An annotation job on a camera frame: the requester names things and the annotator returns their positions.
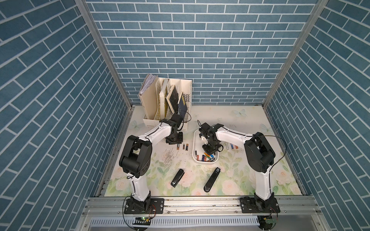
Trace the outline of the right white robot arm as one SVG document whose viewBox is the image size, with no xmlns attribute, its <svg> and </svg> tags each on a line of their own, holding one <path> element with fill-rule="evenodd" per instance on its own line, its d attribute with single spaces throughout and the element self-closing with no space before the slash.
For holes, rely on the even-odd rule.
<svg viewBox="0 0 370 231">
<path fill-rule="evenodd" d="M 249 166 L 255 171 L 256 198 L 267 201 L 272 197 L 269 172 L 276 156 L 268 140 L 260 132 L 246 134 L 231 130 L 222 124 L 210 126 L 203 123 L 199 127 L 199 137 L 203 140 L 205 153 L 212 155 L 221 147 L 221 142 L 244 147 Z"/>
</svg>

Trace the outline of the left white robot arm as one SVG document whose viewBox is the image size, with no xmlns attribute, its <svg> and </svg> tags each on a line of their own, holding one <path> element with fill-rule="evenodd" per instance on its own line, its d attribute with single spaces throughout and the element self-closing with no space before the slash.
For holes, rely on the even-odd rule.
<svg viewBox="0 0 370 231">
<path fill-rule="evenodd" d="M 179 131 L 179 127 L 183 120 L 181 115 L 174 114 L 170 119 L 161 120 L 151 131 L 127 138 L 121 152 L 119 166 L 132 182 L 132 199 L 144 202 L 150 198 L 145 174 L 150 167 L 153 147 L 163 139 L 169 145 L 181 144 L 183 133 Z"/>
</svg>

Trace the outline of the white plastic storage box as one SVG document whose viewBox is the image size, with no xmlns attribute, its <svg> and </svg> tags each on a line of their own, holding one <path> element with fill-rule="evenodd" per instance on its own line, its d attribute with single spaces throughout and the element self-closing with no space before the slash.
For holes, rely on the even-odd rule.
<svg viewBox="0 0 370 231">
<path fill-rule="evenodd" d="M 204 142 L 200 138 L 200 132 L 195 130 L 193 136 L 193 146 L 192 146 L 192 158 L 198 164 L 205 164 L 211 165 L 215 164 L 219 160 L 219 153 L 216 151 L 214 154 L 207 154 L 204 149 L 203 145 Z"/>
</svg>

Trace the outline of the dark blue notebook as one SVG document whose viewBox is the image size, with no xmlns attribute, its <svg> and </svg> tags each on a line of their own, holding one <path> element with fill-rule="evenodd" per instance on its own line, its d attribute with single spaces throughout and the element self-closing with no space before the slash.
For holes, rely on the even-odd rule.
<svg viewBox="0 0 370 231">
<path fill-rule="evenodd" d="M 188 110 L 188 107 L 186 105 L 184 93 L 182 92 L 179 97 L 179 102 L 178 102 L 178 114 L 182 117 L 182 119 L 185 119 L 187 110 Z"/>
</svg>

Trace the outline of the floral table mat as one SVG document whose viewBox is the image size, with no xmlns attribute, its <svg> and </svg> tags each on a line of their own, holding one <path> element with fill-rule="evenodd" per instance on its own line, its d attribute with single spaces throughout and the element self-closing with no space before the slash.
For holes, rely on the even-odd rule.
<svg viewBox="0 0 370 231">
<path fill-rule="evenodd" d="M 204 185 L 215 168 L 221 172 L 209 194 L 216 196 L 252 195 L 256 188 L 255 174 L 249 166 L 243 147 L 224 149 L 215 164 L 198 164 L 192 158 L 193 136 L 199 123 L 214 125 L 217 123 L 235 131 L 254 134 L 261 132 L 267 136 L 276 153 L 275 166 L 271 171 L 271 189 L 275 195 L 300 195 L 301 190 L 293 172 L 286 161 L 274 136 L 267 116 L 261 106 L 210 106 L 194 105 L 191 108 L 192 119 L 188 129 L 183 132 L 183 143 L 169 145 L 162 140 L 153 147 L 150 167 L 146 173 L 147 185 L 152 196 L 204 196 Z M 173 188 L 171 181 L 179 169 L 185 174 Z"/>
</svg>

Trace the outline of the beige desktop file organizer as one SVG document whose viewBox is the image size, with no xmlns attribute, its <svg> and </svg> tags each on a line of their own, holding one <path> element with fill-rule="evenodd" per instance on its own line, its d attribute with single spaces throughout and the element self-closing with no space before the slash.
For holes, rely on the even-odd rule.
<svg viewBox="0 0 370 231">
<path fill-rule="evenodd" d="M 186 131 L 190 121 L 190 112 L 192 107 L 192 81 L 183 79 L 160 78 L 154 74 L 147 74 L 142 87 L 139 91 L 139 99 L 144 107 L 145 116 L 144 124 L 147 127 L 155 127 L 162 119 L 170 119 L 173 115 L 171 112 L 166 96 L 170 87 L 176 86 L 178 95 L 184 93 L 186 105 L 188 107 L 184 123 L 180 127 Z"/>
</svg>

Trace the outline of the long black stapler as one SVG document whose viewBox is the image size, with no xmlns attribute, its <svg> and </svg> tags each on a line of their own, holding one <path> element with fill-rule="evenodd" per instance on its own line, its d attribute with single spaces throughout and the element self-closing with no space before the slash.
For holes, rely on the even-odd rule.
<svg viewBox="0 0 370 231">
<path fill-rule="evenodd" d="M 211 190 L 220 172 L 221 170 L 218 167 L 214 170 L 214 172 L 212 173 L 212 175 L 210 176 L 210 178 L 208 179 L 208 181 L 206 182 L 203 188 L 205 192 L 209 192 Z"/>
</svg>

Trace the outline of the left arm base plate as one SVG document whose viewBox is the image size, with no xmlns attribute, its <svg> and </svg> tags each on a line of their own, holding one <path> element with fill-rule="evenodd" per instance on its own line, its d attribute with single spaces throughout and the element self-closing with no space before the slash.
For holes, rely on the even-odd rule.
<svg viewBox="0 0 370 231">
<path fill-rule="evenodd" d="M 138 201 L 133 197 L 126 200 L 124 214 L 162 214 L 164 209 L 164 198 L 149 198 L 145 201 Z"/>
</svg>

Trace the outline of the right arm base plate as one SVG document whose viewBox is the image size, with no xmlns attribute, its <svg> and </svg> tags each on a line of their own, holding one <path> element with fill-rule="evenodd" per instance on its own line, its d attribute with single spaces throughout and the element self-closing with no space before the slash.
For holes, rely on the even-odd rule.
<svg viewBox="0 0 370 231">
<path fill-rule="evenodd" d="M 258 196 L 242 197 L 240 199 L 242 213 L 280 213 L 277 199 L 274 195 L 267 200 L 262 200 Z"/>
</svg>

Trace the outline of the aluminium mounting rail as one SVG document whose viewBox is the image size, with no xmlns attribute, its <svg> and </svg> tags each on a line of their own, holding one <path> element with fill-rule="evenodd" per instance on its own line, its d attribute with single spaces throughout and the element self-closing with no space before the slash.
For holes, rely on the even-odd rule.
<svg viewBox="0 0 370 231">
<path fill-rule="evenodd" d="M 151 208 L 157 211 L 151 215 L 160 216 L 227 216 L 227 215 L 262 215 L 246 208 L 240 202 L 240 196 L 167 196 L 163 202 Z M 283 215 L 317 215 L 320 208 L 313 196 L 276 196 Z M 82 217 L 121 217 L 124 208 L 123 197 L 91 197 L 82 213 Z"/>
</svg>

